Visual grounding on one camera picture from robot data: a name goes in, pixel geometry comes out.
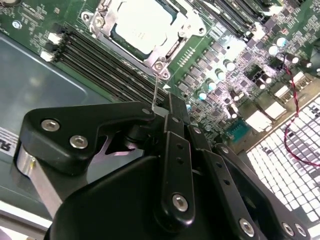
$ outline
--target silver screw head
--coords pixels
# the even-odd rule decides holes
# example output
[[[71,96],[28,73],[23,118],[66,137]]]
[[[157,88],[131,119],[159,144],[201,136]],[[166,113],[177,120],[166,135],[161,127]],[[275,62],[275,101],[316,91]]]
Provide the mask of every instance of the silver screw head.
[[[292,228],[287,223],[283,222],[282,225],[283,225],[283,228],[287,234],[289,234],[290,236],[295,235],[295,232],[292,230]]]
[[[294,225],[295,225],[296,229],[298,230],[298,232],[299,232],[302,236],[304,236],[304,237],[307,236],[307,233],[306,233],[306,231],[302,228],[302,226],[300,226],[300,225],[297,224],[297,223],[295,223]]]
[[[179,123],[179,122],[180,122],[180,120],[177,119],[176,117],[172,117],[172,120],[175,121],[176,123]]]
[[[200,131],[200,129],[199,129],[199,128],[194,127],[193,129],[194,129],[194,131],[195,131],[197,134],[200,134],[200,133],[201,133],[201,131]]]
[[[144,112],[145,114],[148,114],[148,115],[151,114],[151,112],[146,108],[142,108],[142,112]]]
[[[46,119],[41,122],[42,129],[48,132],[55,132],[60,129],[60,125],[57,121],[52,119]]]
[[[226,148],[226,147],[224,147],[224,146],[221,147],[221,150],[222,150],[225,154],[228,154],[228,153],[229,153],[228,148]]]
[[[172,202],[176,209],[178,209],[180,212],[185,212],[188,210],[188,202],[180,194],[173,195]]]
[[[249,237],[253,237],[255,235],[255,230],[252,227],[252,225],[250,224],[250,222],[248,222],[246,219],[241,218],[239,220],[239,224],[241,229],[244,231],[245,234],[247,234]]]
[[[163,68],[163,65],[161,62],[156,62],[154,65],[154,68],[157,70],[161,70]]]
[[[75,149],[85,149],[88,146],[88,140],[84,136],[74,135],[70,138],[70,144]]]
[[[101,28],[105,24],[105,20],[101,16],[97,16],[94,20],[94,24],[97,28]]]
[[[21,28],[22,28],[22,24],[21,24],[21,22],[18,21],[18,20],[14,20],[14,21],[12,22],[12,26],[13,26],[15,29],[21,29]]]

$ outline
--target mounting hole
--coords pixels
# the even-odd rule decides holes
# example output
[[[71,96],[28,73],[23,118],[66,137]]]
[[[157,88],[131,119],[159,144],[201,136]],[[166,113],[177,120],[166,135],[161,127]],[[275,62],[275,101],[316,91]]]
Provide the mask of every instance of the mounting hole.
[[[176,146],[178,147],[178,149],[184,149],[184,146],[182,146],[180,143],[178,143]]]
[[[176,160],[181,165],[185,163],[184,160],[181,157],[177,157]]]
[[[227,184],[228,186],[230,185],[230,182],[226,179],[223,180],[225,184]]]

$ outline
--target label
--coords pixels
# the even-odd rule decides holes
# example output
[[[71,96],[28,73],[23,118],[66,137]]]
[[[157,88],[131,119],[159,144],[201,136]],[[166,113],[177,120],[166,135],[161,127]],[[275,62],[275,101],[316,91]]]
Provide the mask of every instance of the label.
[[[13,157],[17,148],[18,135],[0,127],[0,152]]]

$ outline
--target electrolytic capacitor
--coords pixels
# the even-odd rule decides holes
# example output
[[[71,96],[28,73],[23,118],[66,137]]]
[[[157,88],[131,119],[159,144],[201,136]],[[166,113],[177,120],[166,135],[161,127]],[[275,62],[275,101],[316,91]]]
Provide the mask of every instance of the electrolytic capacitor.
[[[255,82],[255,84],[256,84],[256,85],[258,86],[258,88],[260,88],[261,90],[263,90],[263,89],[266,88],[265,83],[264,83],[263,81],[261,81],[261,80],[257,80],[257,81]]]
[[[201,100],[201,101],[204,101],[204,100],[206,100],[207,99],[207,94],[206,94],[206,92],[205,91],[199,91],[198,92],[198,98]]]
[[[236,92],[233,90],[230,91],[230,96],[233,99],[233,101],[238,101],[240,99],[238,94],[236,94]]]
[[[225,78],[226,78],[226,73],[219,68],[217,70],[215,70],[215,74],[219,80],[225,80]]]
[[[228,109],[228,113],[230,114],[232,119],[237,118],[238,115],[237,115],[236,111],[231,106],[228,106],[227,109]]]
[[[266,84],[270,84],[272,82],[272,78],[269,77],[266,73],[261,75],[261,79],[265,81]]]
[[[185,106],[186,106],[187,110],[191,110],[191,102],[190,101],[186,101]]]
[[[215,90],[217,88],[217,84],[212,80],[208,81],[207,85],[210,91]]]
[[[226,59],[226,60],[223,61],[223,65],[225,66],[225,68],[226,68],[228,71],[233,71],[233,70],[235,70],[235,68],[236,68],[236,65],[235,65],[232,61],[230,61],[230,60],[228,60],[228,59]]]
[[[290,63],[292,63],[292,64],[297,64],[299,62],[299,57],[297,57],[297,56],[295,56],[295,55],[293,55],[291,53],[286,53],[285,54],[285,59],[287,61],[289,61]]]
[[[312,62],[308,61],[307,59],[301,59],[299,62],[299,65],[304,67],[304,68],[311,68],[312,67]]]

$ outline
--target green circuit board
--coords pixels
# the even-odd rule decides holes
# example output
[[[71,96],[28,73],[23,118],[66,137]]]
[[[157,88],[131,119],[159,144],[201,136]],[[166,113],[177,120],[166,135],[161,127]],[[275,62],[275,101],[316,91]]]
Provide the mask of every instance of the green circuit board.
[[[48,42],[48,34],[53,24],[70,26],[101,46],[105,51],[109,51],[115,58],[121,59],[121,56],[109,50],[99,40],[92,38],[88,27],[81,19],[81,13],[83,11],[93,13],[99,1],[23,0],[14,7],[0,7],[0,30],[40,55]],[[243,15],[244,18],[251,19],[250,16],[240,10],[237,1],[225,0],[225,2],[233,6],[234,10]],[[206,136],[210,141],[213,141],[219,134],[239,141],[240,136],[243,136],[250,127],[242,120],[241,115],[237,119],[230,118],[228,115],[228,107],[233,103],[230,91],[235,91],[238,94],[243,93],[243,97],[234,102],[240,108],[246,101],[254,102],[262,92],[268,92],[277,83],[288,85],[288,82],[282,77],[283,72],[275,71],[269,73],[272,82],[265,89],[260,89],[248,79],[246,73],[250,72],[255,66],[264,68],[264,66],[270,64],[272,56],[268,49],[275,44],[275,40],[279,37],[286,39],[286,44],[279,47],[280,52],[286,51],[301,58],[307,58],[311,54],[313,42],[320,37],[320,1],[306,0],[299,7],[292,7],[288,2],[275,1],[275,6],[282,7],[281,11],[271,16],[274,24],[270,28],[263,26],[263,37],[256,40],[255,44],[251,46],[248,46],[239,36],[235,36],[230,29],[221,23],[220,19],[210,14],[204,8],[204,2],[194,1],[192,4],[194,9],[199,12],[207,28],[206,34],[204,36],[192,36],[186,42],[168,66],[169,80],[161,80],[159,87],[163,89],[168,86],[163,89],[164,92],[172,92],[190,102],[189,113],[192,123],[206,129]],[[262,12],[254,2],[251,2],[251,5],[257,13]],[[218,12],[221,9],[223,12],[219,3],[215,7]],[[238,30],[245,31],[243,26],[237,25],[237,21],[232,16],[225,14],[225,18]],[[14,22],[20,23],[20,27],[15,26]],[[221,47],[219,51],[214,49],[215,43]],[[214,53],[216,59],[208,60],[206,58],[208,52]],[[202,60],[206,60],[207,63],[203,69],[200,68],[200,62],[204,62]],[[230,60],[235,64],[233,71],[226,71],[225,60]],[[63,63],[54,64],[104,97],[113,102],[118,101],[107,89],[96,85]],[[201,74],[193,75],[192,78],[195,81],[187,83],[187,76],[192,75],[191,72],[194,68],[201,69]],[[217,77],[217,70],[226,72],[225,79]],[[151,83],[155,82],[154,77],[145,76],[145,78]],[[215,90],[210,91],[208,89],[208,80],[215,82]],[[206,93],[206,100],[199,99],[200,91]]]

